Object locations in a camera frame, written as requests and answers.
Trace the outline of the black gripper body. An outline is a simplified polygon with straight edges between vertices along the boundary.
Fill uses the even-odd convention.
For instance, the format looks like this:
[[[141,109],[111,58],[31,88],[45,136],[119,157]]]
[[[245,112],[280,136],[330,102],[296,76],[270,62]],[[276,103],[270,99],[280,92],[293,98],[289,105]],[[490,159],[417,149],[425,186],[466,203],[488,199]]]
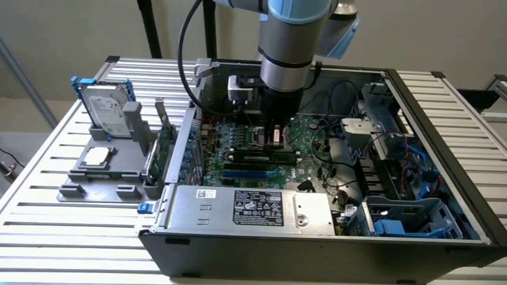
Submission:
[[[302,89],[282,92],[269,87],[260,90],[260,111],[266,126],[284,126],[297,113],[301,104]]]

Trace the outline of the green RAM stick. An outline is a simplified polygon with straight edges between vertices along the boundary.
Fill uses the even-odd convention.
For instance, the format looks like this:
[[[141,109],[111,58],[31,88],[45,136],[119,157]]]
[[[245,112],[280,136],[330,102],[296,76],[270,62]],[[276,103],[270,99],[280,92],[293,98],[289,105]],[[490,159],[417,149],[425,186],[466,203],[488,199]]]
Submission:
[[[234,150],[229,152],[236,163],[294,164],[300,154],[293,151]]]

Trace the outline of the black RAM slot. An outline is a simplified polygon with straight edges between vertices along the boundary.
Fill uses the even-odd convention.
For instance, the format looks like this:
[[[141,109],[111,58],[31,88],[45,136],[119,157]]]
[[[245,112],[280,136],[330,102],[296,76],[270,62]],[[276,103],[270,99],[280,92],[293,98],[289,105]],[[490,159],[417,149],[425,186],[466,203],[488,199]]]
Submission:
[[[257,163],[224,163],[221,166],[222,170],[245,170],[245,171],[265,171],[272,172],[276,169],[285,167],[294,167],[301,164],[300,161],[292,164],[257,164]]]

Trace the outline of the blue expansion slot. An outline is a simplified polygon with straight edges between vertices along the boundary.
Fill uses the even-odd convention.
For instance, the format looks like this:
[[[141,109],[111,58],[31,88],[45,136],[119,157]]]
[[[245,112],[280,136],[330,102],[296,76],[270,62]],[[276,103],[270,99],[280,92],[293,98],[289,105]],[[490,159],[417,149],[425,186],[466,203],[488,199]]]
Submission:
[[[269,179],[270,177],[274,177],[277,175],[277,172],[224,170],[221,174],[224,178]]]

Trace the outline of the green motherboard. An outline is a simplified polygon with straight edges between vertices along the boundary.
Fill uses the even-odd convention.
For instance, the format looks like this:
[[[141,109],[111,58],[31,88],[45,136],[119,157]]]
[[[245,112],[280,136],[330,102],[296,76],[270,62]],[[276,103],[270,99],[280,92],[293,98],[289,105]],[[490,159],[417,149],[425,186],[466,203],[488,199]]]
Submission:
[[[321,192],[330,197],[360,200],[361,190],[348,148],[338,136],[338,124],[320,116],[297,115],[285,127],[285,147],[266,149],[262,123],[261,117],[244,115],[236,119],[210,118],[202,124],[201,184]],[[221,166],[236,163],[229,155],[234,150],[293,151],[300,154],[301,164],[276,169],[277,175],[269,179],[224,178]]]

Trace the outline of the silver metal drive cage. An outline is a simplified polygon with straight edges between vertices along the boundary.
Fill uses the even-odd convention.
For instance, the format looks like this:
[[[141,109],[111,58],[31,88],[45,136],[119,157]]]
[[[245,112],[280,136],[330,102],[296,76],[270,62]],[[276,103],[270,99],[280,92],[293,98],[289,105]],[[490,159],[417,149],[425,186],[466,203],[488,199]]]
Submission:
[[[394,98],[386,84],[365,84],[361,95],[356,114],[340,121],[349,150],[356,157],[374,154],[381,160],[393,160],[402,155],[402,144],[414,135],[398,126],[389,111]]]

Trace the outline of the silver power supply unit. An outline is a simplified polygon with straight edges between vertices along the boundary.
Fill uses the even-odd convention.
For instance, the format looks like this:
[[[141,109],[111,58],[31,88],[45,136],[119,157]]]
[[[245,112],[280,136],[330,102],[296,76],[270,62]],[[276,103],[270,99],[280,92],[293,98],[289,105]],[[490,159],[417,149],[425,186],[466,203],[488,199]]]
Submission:
[[[325,194],[179,185],[167,193],[163,228],[174,233],[332,236]]]

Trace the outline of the green graphics card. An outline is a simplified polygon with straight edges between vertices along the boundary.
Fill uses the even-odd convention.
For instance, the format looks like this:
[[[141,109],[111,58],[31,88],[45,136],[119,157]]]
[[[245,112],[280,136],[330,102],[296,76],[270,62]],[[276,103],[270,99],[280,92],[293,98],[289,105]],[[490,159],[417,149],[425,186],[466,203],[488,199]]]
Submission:
[[[170,153],[170,146],[175,141],[175,129],[169,121],[163,99],[161,97],[154,99],[154,109],[161,121],[161,128],[150,145],[141,171],[142,180],[147,185],[154,185],[162,175]]]

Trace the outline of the black stand pole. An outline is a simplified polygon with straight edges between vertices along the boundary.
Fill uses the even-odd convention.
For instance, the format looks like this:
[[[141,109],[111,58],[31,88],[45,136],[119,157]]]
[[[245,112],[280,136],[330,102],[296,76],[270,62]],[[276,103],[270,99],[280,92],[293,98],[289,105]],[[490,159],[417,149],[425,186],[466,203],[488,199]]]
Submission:
[[[212,0],[202,0],[203,34],[205,34],[205,54],[208,58],[217,57],[217,37],[216,37],[216,3]]]
[[[161,54],[161,46],[158,42],[151,1],[135,0],[135,2],[137,2],[137,8],[141,14],[141,20],[142,20],[142,26],[143,26],[143,31],[145,31],[150,57],[154,59],[161,59],[162,54]]]

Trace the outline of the black open PC case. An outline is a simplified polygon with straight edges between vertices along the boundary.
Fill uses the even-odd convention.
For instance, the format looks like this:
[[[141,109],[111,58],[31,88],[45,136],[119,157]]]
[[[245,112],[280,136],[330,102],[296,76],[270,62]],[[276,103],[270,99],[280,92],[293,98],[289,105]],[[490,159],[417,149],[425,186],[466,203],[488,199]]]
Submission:
[[[228,113],[234,108],[226,94],[228,77],[258,74],[260,63],[201,58],[183,69],[193,73],[187,80],[193,95],[203,105]],[[386,84],[394,98],[389,111],[398,126],[414,135],[393,160],[381,160],[374,154],[356,157],[344,138],[340,121],[356,114],[361,88],[368,83]],[[232,117],[189,105],[154,223],[138,232],[161,273],[189,278],[426,284],[460,268],[507,266],[507,217],[494,212],[486,200],[489,194],[507,191],[507,142],[445,76],[438,72],[324,66],[317,77],[308,76],[305,87],[290,119],[310,115],[338,124],[362,195],[353,200],[297,191],[326,195],[334,235],[198,235],[165,229],[169,191],[179,185],[205,186],[202,124],[210,118],[244,115],[256,115],[265,123],[258,96]],[[462,239],[368,236],[360,208],[369,196],[406,201],[440,199]]]

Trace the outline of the blue plastic disk bay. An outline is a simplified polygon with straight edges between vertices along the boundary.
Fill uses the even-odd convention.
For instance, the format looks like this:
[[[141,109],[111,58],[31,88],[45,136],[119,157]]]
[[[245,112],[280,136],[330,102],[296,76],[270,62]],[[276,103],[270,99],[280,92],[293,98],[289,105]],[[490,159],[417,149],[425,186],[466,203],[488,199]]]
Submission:
[[[360,214],[368,236],[462,239],[452,213],[437,198],[406,201],[369,196]]]

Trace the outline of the grey parts rack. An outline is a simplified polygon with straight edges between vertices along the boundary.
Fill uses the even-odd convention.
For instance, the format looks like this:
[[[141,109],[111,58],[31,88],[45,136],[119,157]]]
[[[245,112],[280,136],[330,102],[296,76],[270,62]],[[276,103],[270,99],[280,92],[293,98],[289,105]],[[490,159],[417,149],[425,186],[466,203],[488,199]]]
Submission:
[[[131,137],[109,137],[101,128],[94,126],[89,128],[91,138],[73,168],[66,173],[65,183],[58,187],[58,201],[137,203],[154,201],[161,197],[165,168],[174,144],[170,146],[162,175],[154,185],[147,185],[142,180],[141,171],[158,132],[151,132],[146,121],[141,119],[138,102],[126,102],[122,111]],[[83,163],[90,147],[109,149],[106,160],[98,166]]]

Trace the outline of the black side table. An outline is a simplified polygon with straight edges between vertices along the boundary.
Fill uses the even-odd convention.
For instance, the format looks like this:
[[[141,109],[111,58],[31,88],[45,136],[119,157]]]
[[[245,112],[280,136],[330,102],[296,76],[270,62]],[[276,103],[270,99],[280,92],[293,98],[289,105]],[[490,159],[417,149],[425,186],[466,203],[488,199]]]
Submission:
[[[457,89],[457,92],[478,113],[486,110],[498,98],[490,90]]]

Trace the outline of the hard disk in blue bracket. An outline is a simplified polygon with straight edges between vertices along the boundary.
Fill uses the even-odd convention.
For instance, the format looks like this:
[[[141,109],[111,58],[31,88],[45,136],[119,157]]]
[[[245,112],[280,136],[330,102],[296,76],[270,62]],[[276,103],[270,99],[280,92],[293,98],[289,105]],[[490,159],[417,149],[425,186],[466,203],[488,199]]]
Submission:
[[[126,102],[135,100],[131,82],[127,79],[107,82],[73,76],[70,86],[85,106],[93,126],[101,128],[109,137],[130,138],[122,108]]]

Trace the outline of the grey aluminium frame bar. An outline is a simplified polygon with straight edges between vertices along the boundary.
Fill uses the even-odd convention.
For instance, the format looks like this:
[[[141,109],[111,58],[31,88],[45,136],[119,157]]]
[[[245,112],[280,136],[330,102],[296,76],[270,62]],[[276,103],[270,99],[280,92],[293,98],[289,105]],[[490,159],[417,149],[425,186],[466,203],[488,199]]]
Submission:
[[[27,94],[29,99],[31,100],[31,103],[37,109],[37,111],[41,114],[41,117],[43,118],[45,122],[53,129],[57,126],[57,119],[49,109],[49,106],[46,105],[43,99],[38,95],[37,90],[34,89],[29,78],[26,77],[23,70],[21,66],[17,63],[17,60],[13,56],[13,54],[9,51],[9,48],[6,47],[2,39],[0,38],[0,57],[2,58],[13,76],[15,77],[19,86],[22,87],[23,91]]]

